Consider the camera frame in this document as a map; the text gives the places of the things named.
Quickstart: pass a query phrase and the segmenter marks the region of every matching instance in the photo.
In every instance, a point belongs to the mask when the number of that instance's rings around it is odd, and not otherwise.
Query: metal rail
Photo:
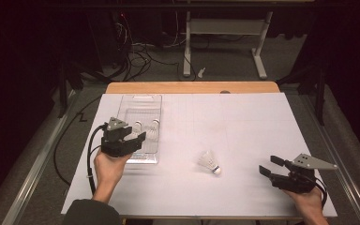
[[[311,115],[311,118],[314,121],[317,129],[320,131],[322,139],[326,145],[328,150],[328,156],[331,160],[337,165],[338,170],[336,171],[338,180],[340,181],[341,185],[344,188],[344,191],[347,194],[347,197],[352,204],[352,207],[355,211],[355,214],[358,216],[360,221],[360,191],[358,187],[355,185],[353,179],[351,178],[349,172],[347,171],[346,166],[344,165],[338,150],[336,149],[335,145],[332,143],[329,134],[327,133],[324,126],[321,126],[318,122],[315,113],[314,113],[314,106],[312,105],[310,99],[307,96],[301,96],[303,103],[308,108],[308,112]]]
[[[77,97],[78,94],[76,94],[74,91],[71,91],[68,97],[69,107],[67,112],[69,112]],[[49,161],[49,157],[52,154],[54,144],[56,143],[56,137],[61,132],[64,124],[67,121],[67,118],[68,114],[65,113],[63,117],[56,122],[55,129],[53,130],[49,140],[45,143],[45,145],[37,155],[37,159],[35,160],[34,165],[32,166],[30,172],[25,178],[25,181],[22,184],[22,187],[20,188],[17,197],[14,200],[13,204],[10,206],[10,209],[8,210],[2,224],[11,225],[18,224],[20,222],[25,206],[28,204],[28,201],[30,200],[35,188],[37,187],[40,176],[45,170],[46,164]]]

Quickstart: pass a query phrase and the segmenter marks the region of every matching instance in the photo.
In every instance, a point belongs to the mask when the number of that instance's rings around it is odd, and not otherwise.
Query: table
[[[222,90],[232,94],[218,94]],[[111,95],[101,99],[92,130],[118,111],[122,94],[147,92],[165,93],[160,162],[126,166],[110,201],[122,216],[299,218],[293,202],[258,173],[262,164],[286,174],[269,162],[269,152],[289,159],[297,157],[295,152],[309,153],[286,97],[273,82],[111,83],[106,92]],[[217,120],[223,114],[225,123]],[[206,149],[217,155],[223,169],[220,176],[196,165],[198,155]],[[84,152],[62,213],[74,199],[91,197]],[[330,197],[323,212],[327,217],[337,215]]]

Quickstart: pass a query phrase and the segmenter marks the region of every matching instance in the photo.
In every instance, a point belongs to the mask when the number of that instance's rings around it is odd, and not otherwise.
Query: white table surface
[[[103,95],[89,137],[96,127],[117,115],[122,96]],[[93,147],[100,145],[101,136],[102,131]],[[86,178],[87,144],[63,214],[74,200],[92,197]],[[197,164],[206,150],[214,152],[221,175]],[[157,165],[126,166],[110,200],[120,215],[299,218],[292,200],[259,174],[259,165],[273,173],[288,173],[270,162],[272,155],[288,160],[300,153],[310,155],[283,93],[162,95],[158,151]],[[337,216],[330,197],[323,214]]]

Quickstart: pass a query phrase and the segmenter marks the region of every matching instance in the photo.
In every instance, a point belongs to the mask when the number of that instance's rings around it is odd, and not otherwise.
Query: wire
[[[128,64],[129,66],[127,67],[127,73],[125,74],[122,82],[124,82],[124,81],[127,79],[128,75],[130,74],[130,70],[131,70],[131,66],[130,66],[131,63],[130,63],[130,59],[129,59],[129,56],[128,56],[128,55],[127,55],[127,57],[126,57],[126,60],[127,60],[127,64]]]
[[[92,154],[96,151],[96,149],[98,149],[99,147],[101,147],[101,145],[95,147],[95,148],[92,150],[92,152],[90,152],[90,155],[92,155]]]
[[[202,48],[199,48],[199,47],[195,47],[195,46],[191,46],[192,49],[196,49],[196,50],[206,50],[210,47],[210,43],[211,43],[211,40],[219,40],[219,41],[225,41],[225,42],[235,42],[235,41],[239,41],[245,37],[248,37],[248,36],[241,36],[241,37],[238,37],[236,39],[226,39],[226,38],[220,38],[221,35],[193,35],[194,38],[198,37],[198,38],[203,38],[203,39],[206,39],[206,46],[202,47]]]
[[[184,42],[186,42],[186,39],[183,39],[182,41],[178,41],[178,38],[177,38],[177,43],[170,44],[170,45],[163,45],[162,48],[171,48],[171,47],[181,46]],[[137,46],[137,45],[145,45],[145,46],[148,46],[148,47],[156,47],[156,46],[153,45],[153,44],[147,44],[147,43],[141,43],[141,42],[134,43],[133,45],[134,45],[134,46]]]
[[[118,77],[119,75],[121,75],[123,72],[125,72],[127,70],[127,68],[129,67],[128,61],[124,60],[124,62],[122,63],[121,67],[114,72],[113,74],[109,75],[109,78],[115,78]]]
[[[138,68],[139,70],[135,74],[131,74],[131,68],[130,68],[127,71],[127,74],[125,75],[123,82],[128,82],[130,80],[135,81],[136,77],[144,74],[152,66],[152,62],[160,63],[162,65],[176,66],[176,74],[178,76],[179,65],[180,65],[179,63],[165,63],[158,61],[157,59],[153,58],[153,56],[148,52],[147,44],[143,44],[143,45],[140,44],[139,47],[142,48],[138,52],[132,52],[133,55],[132,59],[127,58],[131,66],[133,68]]]
[[[92,150],[91,150],[92,143],[93,143],[93,140],[95,139],[95,136],[98,133],[98,131],[101,129],[105,129],[107,126],[108,126],[108,124],[105,123],[104,125],[98,126],[95,129],[95,131],[93,131],[92,135],[90,136],[89,145],[87,147],[87,157],[86,157],[87,177],[89,178],[89,185],[90,185],[90,189],[92,190],[92,194],[95,194],[95,191],[96,191],[95,180],[93,179],[92,167],[90,166],[90,157],[92,156]]]
[[[124,18],[124,21],[127,24],[127,30],[129,31],[130,42],[133,44],[133,38],[131,37],[131,32],[130,32],[130,27],[129,27],[128,20],[127,20],[127,18],[125,17],[125,15],[123,13],[121,13],[121,17]]]
[[[99,98],[101,98],[101,96],[96,97],[95,99],[93,99],[92,101],[90,101],[89,103],[87,103],[83,108],[81,108],[81,110],[79,112],[77,112],[75,114],[75,116],[72,118],[72,120],[69,122],[69,124],[67,125],[67,127],[64,129],[63,133],[61,133],[60,138],[58,139],[55,147],[54,147],[54,151],[53,151],[53,164],[54,164],[54,169],[55,172],[57,173],[58,177],[60,177],[60,179],[66,183],[68,186],[71,185],[71,183],[64,178],[64,176],[60,173],[58,166],[57,166],[57,148],[58,145],[60,144],[61,140],[63,139],[64,135],[66,134],[66,132],[68,131],[69,127],[71,126],[71,124],[75,121],[75,119],[80,115],[81,119],[83,118],[83,111],[90,106],[93,102],[95,102],[96,100],[98,100]]]
[[[118,25],[119,27],[121,27],[121,30],[120,30],[119,35],[118,35],[119,37],[121,37],[121,35],[122,35],[122,29],[125,30],[125,39],[124,39],[124,42],[122,44],[127,43],[127,41],[128,41],[128,30],[126,29],[126,27],[124,25],[122,25],[119,22],[116,22],[115,25]]]
[[[191,81],[194,82],[197,79],[197,73],[194,70],[194,67],[192,66],[192,64],[188,61],[188,59],[186,58],[186,56],[184,55],[184,58],[186,59],[186,61],[189,63],[189,66],[191,67],[192,73],[194,73],[194,79],[192,79]]]
[[[313,183],[315,185],[315,187],[319,188],[320,191],[322,192],[322,208],[325,206],[326,204],[326,200],[327,200],[327,197],[328,197],[328,192],[326,190],[326,185],[323,183],[322,180],[318,179],[318,178],[315,178],[316,180],[318,180],[322,186],[320,186],[316,181],[313,181],[311,180],[309,177],[303,175],[303,174],[299,174],[300,177],[303,177],[304,179],[308,180],[310,183]]]
[[[174,14],[176,15],[176,38],[174,39],[174,42],[173,42],[172,45],[174,45],[176,43],[177,37],[178,37],[178,34],[179,34],[179,20],[178,20],[177,11],[175,11]]]

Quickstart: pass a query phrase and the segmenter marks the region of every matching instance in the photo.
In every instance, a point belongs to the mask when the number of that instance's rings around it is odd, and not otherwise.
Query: wooden table edge
[[[106,94],[279,93],[275,82],[112,82]]]

